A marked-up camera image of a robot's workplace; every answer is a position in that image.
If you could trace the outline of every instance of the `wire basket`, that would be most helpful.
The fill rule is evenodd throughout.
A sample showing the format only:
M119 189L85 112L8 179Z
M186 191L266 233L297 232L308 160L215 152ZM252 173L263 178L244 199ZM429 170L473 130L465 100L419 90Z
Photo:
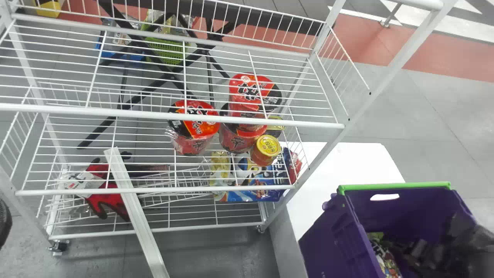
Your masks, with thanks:
M183 46L182 42L166 41L162 39L156 39L147 37L146 40L149 43L149 47L157 49L156 53L161 56L160 60L163 64L177 65L183 59ZM149 57L146 57L147 62L151 62Z

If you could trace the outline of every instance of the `white wire rack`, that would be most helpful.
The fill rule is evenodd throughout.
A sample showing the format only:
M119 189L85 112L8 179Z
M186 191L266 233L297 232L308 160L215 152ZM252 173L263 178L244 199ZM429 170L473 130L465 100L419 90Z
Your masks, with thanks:
M28 90L24 101L33 101L29 99L30 96L31 90ZM69 181L67 177L70 174L84 170L89 165L106 165L104 160L97 163L91 161L101 158L102 151L112 146L128 152L126 166L129 169L134 167L128 172L132 176L134 187L142 191L138 197L149 223L153 223L154 232L184 228L257 226L265 221L267 214L262 204L222 203L214 200L212 194L216 188L210 187L210 183L221 178L212 175L215 171L211 170L214 165L211 154L214 151L224 151L217 139L213 140L204 155L182 156L176 153L165 133L166 122L118 117L110 130L102 133L91 146L79 149L77 145L80 141L104 118L46 114L35 122L37 114L30 113L27 117L24 115L26 113L16 113L11 132L5 138L4 147L0 149L0 156L3 158L2 162L6 163L5 168L11 170L9 173L12 176L14 172L25 176L16 193L31 198L33 203L39 203L36 217L44 222L43 227L48 231L50 239L134 233L132 226L127 225L128 222L123 221L115 212L107 208L108 218L102 220L92 212L83 198L72 194L73 191L67 192L63 187ZM23 170L15 171L20 159L24 163L28 161L25 153L23 156L28 139L38 142L35 149L29 150L34 155L32 158L27 155L31 159L27 169L24 167ZM297 153L298 159L303 162L300 175L308 163L296 128L287 127L280 136L280 141L283 147ZM229 158L233 163L233 154L229 154ZM271 179L283 179L278 177L278 172L284 174L286 170L274 171ZM234 173L232 182L237 179L237 171ZM108 182L117 181L111 176L106 179ZM275 186L276 189L294 188L288 178L285 180L286 185ZM99 190L106 193L111 189Z
M229 33L220 32L221 35L247 42L263 43L271 47L284 46L287 49L305 51L312 49L316 35L325 23L321 20L218 0L96 0L88 7L86 7L87 2L83 0L66 0L67 8L62 10L54 8L49 3L40 6L39 0L35 2L36 5L32 5L28 1L20 0L13 6L28 10L60 12L62 15L77 17L74 19L76 21L91 22L99 21L100 18L114 19L115 14L107 13L100 4L115 4L121 12L133 17L128 20L131 23L158 25L183 31L194 30L199 37L206 37L207 34L216 35L215 30L231 22L234 23L235 28ZM176 20L150 23L145 21L145 13L142 10L139 12L141 8L201 20L196 20L190 27L184 27ZM151 14L149 19L155 22L158 18L155 14ZM204 18L212 19L212 24L208 26Z
M0 145L1 191L48 240L136 233L146 258L155 258L148 260L151 268L163 272L157 277L168 275L155 268L163 261L148 240L151 232L264 231L453 6L430 13L370 90L331 28L344 3L336 0L326 21L318 21L219 0L66 0L61 9L53 1L0 0L0 111L12 119ZM148 9L159 12L146 20ZM101 25L100 19L116 24ZM150 32L159 28L169 32ZM281 119L265 112L259 118L169 113L175 102L191 99L209 102L208 110L228 104L232 111L229 82L239 73L253 74L257 87L259 76L277 86L272 114ZM302 163L296 181L210 186L220 180L211 160L224 151L218 135L203 154L182 156L166 135L168 120L285 126L280 144L292 152L292 162L297 154ZM311 162L302 128L309 135L327 131L328 143ZM89 165L103 167L97 173L106 186L65 189L67 176ZM273 170L271 178L286 177L287 167ZM228 185L240 184L235 165L230 169ZM271 203L213 197L240 188L288 191ZM134 226L111 210L100 219L79 197L117 193Z

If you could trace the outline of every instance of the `green crate handle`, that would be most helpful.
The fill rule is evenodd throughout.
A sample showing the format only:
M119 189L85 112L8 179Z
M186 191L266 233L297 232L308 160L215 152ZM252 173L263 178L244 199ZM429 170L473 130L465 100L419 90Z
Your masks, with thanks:
M340 185L338 194L345 195L349 190L376 190L394 188L424 188L424 187L445 187L451 190L450 182L422 182L422 183L399 183L399 184L374 184L374 185Z

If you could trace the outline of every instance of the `purple crate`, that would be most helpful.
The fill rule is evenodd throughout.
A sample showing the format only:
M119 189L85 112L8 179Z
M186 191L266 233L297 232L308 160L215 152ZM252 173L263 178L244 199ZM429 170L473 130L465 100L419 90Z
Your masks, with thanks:
M400 198L371 201L375 194ZM454 213L476 222L455 190L445 187L392 188L345 191L332 194L324 213L299 240L309 278L385 278L368 232L408 243L423 238L438 242ZM404 278L415 278L405 262L395 256Z

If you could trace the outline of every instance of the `cup noodle lid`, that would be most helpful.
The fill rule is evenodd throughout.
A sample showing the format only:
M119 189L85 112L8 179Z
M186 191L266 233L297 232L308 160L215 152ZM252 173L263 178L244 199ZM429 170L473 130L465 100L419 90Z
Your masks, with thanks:
M230 79L230 100L244 103L247 110L262 111L261 98L257 90L258 82L266 112L269 113L278 108L282 102L282 94L278 86L262 75L257 75L256 82L255 75L252 73L239 73Z
M169 112L185 114L184 105L185 100L179 100L171 105ZM218 112L212 109L214 107L207 102L193 99L187 100L187 114L218 116ZM168 123L180 136L189 139L209 138L217 133L220 127L220 123L205 121L169 120Z

